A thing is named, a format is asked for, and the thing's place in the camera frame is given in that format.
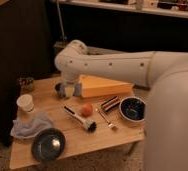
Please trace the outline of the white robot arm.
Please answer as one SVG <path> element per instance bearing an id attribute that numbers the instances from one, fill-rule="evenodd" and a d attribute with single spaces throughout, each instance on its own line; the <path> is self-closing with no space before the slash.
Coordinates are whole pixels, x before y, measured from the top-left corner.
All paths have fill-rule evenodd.
<path id="1" fill-rule="evenodd" d="M 71 41 L 56 57 L 65 85 L 82 74 L 148 87 L 144 171 L 188 171 L 188 53 L 89 55 Z"/>

